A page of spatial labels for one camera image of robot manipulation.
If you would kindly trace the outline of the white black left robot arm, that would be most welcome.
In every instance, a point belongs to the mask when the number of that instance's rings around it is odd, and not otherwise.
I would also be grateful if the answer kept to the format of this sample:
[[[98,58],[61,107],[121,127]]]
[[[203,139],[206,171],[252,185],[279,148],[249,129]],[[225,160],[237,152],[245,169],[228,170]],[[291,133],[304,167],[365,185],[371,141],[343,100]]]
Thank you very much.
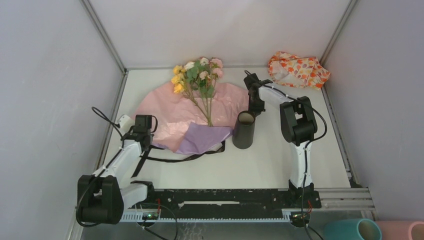
[[[140,204],[149,209],[156,203],[157,196],[150,181],[132,181],[120,187],[131,164],[139,159],[133,175],[141,171],[152,149],[153,133],[158,120],[153,115],[136,115],[131,119],[123,115],[113,127],[120,135],[121,146],[112,159],[91,175],[82,175],[77,182],[77,204],[75,217],[82,227],[99,224],[116,225],[124,210]]]

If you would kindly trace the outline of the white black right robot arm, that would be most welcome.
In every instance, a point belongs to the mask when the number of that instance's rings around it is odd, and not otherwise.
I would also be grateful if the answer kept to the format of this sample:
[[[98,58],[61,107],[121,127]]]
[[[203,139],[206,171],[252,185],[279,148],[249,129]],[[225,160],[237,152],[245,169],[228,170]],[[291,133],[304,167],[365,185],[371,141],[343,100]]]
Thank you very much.
[[[244,72],[249,113],[256,117],[265,112],[265,103],[279,110],[281,134],[292,151],[289,203],[295,208],[302,208],[309,201],[308,193],[314,191],[308,144],[314,140],[318,126],[310,99],[290,96],[271,80],[259,80],[255,73]]]

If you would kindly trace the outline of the purple pink wrapping paper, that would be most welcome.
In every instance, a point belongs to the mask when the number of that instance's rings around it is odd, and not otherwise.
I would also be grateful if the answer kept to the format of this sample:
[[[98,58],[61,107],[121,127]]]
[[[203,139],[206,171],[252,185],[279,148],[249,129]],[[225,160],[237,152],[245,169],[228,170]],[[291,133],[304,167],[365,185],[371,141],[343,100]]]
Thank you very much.
[[[177,154],[203,154],[228,139],[238,114],[248,108],[248,92],[230,83],[218,83],[211,105],[212,126],[195,104],[174,93],[172,83],[149,92],[136,115],[157,118],[152,144]]]

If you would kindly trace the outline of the black ribbon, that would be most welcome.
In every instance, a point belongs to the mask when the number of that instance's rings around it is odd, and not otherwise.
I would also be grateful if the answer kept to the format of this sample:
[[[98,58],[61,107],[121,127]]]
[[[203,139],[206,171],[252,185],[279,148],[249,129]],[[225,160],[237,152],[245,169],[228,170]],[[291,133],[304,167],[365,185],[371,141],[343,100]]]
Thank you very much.
[[[199,159],[200,157],[203,157],[203,156],[206,156],[206,155],[223,153],[226,150],[226,141],[225,140],[220,142],[218,145],[219,145],[219,148],[217,148],[216,150],[208,150],[208,151],[201,153],[201,154],[189,155],[189,156],[187,156],[183,159],[169,159],[169,158],[151,157],[150,152],[151,152],[152,149],[164,150],[164,148],[160,148],[160,147],[156,147],[156,146],[151,145],[146,151],[143,151],[141,153],[140,160],[139,160],[137,166],[135,167],[135,170],[132,173],[131,178],[135,178],[139,175],[142,167],[144,166],[144,164],[147,160],[161,162],[161,163],[182,163],[182,162],[194,161],[194,160]]]

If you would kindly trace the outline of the artificial flower bunch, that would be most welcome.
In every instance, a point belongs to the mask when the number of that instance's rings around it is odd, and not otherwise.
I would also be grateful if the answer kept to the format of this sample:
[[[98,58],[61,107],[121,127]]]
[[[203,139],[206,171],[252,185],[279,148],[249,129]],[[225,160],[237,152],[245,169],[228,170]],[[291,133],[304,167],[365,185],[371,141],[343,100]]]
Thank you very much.
[[[216,84],[223,77],[223,62],[212,57],[200,57],[172,69],[173,92],[190,100],[202,113],[209,127],[213,126],[212,102]]]

